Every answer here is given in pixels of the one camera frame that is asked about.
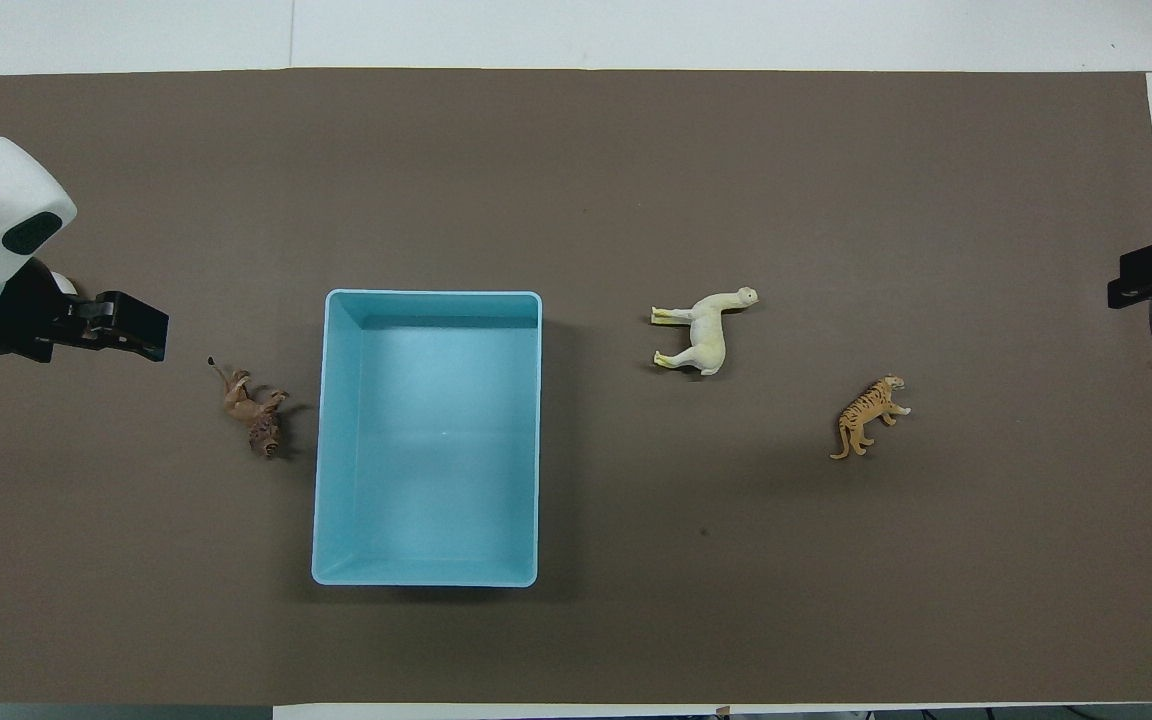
blue plastic bin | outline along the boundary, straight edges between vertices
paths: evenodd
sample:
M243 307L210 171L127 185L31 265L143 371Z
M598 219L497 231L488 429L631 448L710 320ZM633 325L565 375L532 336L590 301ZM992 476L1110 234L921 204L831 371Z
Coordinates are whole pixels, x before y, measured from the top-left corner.
M317 582L535 583L540 319L533 291L328 293Z

brown mat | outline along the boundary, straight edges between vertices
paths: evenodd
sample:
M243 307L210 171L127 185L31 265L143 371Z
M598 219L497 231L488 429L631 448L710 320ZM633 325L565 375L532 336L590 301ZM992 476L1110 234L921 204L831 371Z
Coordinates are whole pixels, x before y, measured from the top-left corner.
M0 357L0 702L1152 702L1139 74L0 77L0 135L78 204L41 258L172 314ZM721 374L650 365L741 285ZM335 287L544 297L535 588L310 579Z

animal figurine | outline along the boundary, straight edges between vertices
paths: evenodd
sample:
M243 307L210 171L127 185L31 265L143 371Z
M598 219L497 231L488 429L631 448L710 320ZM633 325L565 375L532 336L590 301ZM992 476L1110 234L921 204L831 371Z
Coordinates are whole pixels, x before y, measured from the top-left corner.
M864 455L865 447L873 445L873 439L865 437L865 423L873 418L882 418L882 423L895 425L896 419L892 415L909 415L909 407L896 406L892 401L893 389L905 387L905 381L896 376L882 376L878 381L869 386L869 389L861 393L861 396L851 401L841 415L838 416L838 438L842 441L842 452L831 455L834 460L842 460L848 450L856 450L856 455Z
M661 355L658 350L653 363L662 367L698 367L702 376L712 376L727 359L723 342L723 310L741 310L758 302L755 288L742 287L736 291L720 291L696 302L688 310L666 310L653 306L654 325L691 325L691 347L677 355Z
M256 455L266 460L273 457L279 439L278 404L283 402L287 393L275 389L270 393L270 400L262 404L247 395L247 381L251 379L251 373L247 370L234 370L234 374L227 378L214 359L207 357L207 364L220 376L220 381L225 382L225 412L247 425L247 442Z

orange toy tiger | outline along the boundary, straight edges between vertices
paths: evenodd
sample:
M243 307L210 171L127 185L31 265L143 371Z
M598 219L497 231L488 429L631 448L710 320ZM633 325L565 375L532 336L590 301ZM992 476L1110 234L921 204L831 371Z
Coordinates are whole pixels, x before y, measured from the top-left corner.
M865 446L873 445L874 441L865 437L865 423L873 418L882 418L882 423L895 425L896 419L892 415L909 415L909 407L896 406L892 402L893 389L905 387L905 381L896 376L882 376L878 382L869 386L869 389L861 393L861 396L851 401L841 415L838 416L838 438L842 441L842 452L831 455L834 460L842 460L848 450L856 450L856 455L865 454Z

